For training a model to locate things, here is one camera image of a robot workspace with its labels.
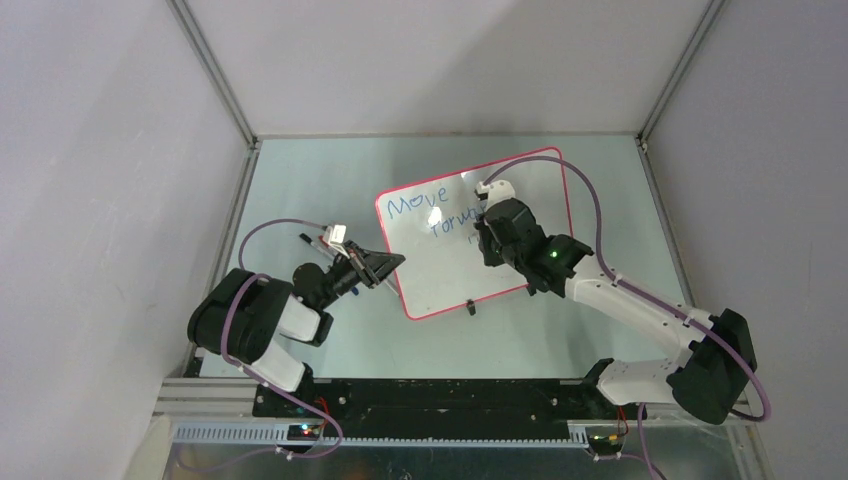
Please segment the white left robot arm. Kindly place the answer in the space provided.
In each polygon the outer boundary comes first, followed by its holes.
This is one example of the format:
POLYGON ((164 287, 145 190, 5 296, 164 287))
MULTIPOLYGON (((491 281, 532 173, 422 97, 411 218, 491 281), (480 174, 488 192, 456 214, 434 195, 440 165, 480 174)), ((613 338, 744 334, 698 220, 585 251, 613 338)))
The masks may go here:
POLYGON ((316 403, 315 388, 304 382, 311 368, 276 338, 322 345, 334 322, 328 308, 360 286, 381 285, 405 261, 402 254, 348 240, 328 267, 304 263, 290 281, 233 268, 192 313, 187 338, 280 388, 278 404, 292 416, 304 416, 316 403))

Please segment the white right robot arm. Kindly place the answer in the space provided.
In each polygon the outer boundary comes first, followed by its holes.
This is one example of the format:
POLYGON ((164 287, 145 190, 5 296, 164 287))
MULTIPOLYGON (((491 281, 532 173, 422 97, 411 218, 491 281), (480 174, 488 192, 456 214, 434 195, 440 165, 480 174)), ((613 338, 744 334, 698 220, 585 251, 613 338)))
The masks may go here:
POLYGON ((726 309, 715 315, 648 291, 611 268, 600 249, 565 234, 546 234, 515 198, 488 203, 475 227, 486 265, 508 265, 530 291, 591 307, 662 351, 659 360, 598 361, 581 392, 591 416, 606 418, 628 404, 676 404, 719 425, 742 414, 735 405, 748 386, 764 392, 747 321, 739 313, 726 309))

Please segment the pink framed whiteboard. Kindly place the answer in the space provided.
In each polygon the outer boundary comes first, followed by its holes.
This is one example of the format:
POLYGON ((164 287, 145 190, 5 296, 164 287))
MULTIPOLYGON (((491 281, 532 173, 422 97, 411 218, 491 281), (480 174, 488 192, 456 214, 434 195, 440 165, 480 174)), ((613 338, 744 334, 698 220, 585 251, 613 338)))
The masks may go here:
POLYGON ((389 252, 405 262, 394 274, 405 314, 412 320, 460 309, 521 290, 523 276, 503 265, 487 267, 473 224, 484 210, 474 193, 489 175, 508 181, 548 234, 573 231, 563 154, 546 147, 443 174, 380 193, 378 221, 389 252), (498 168, 506 166, 504 173, 498 168))

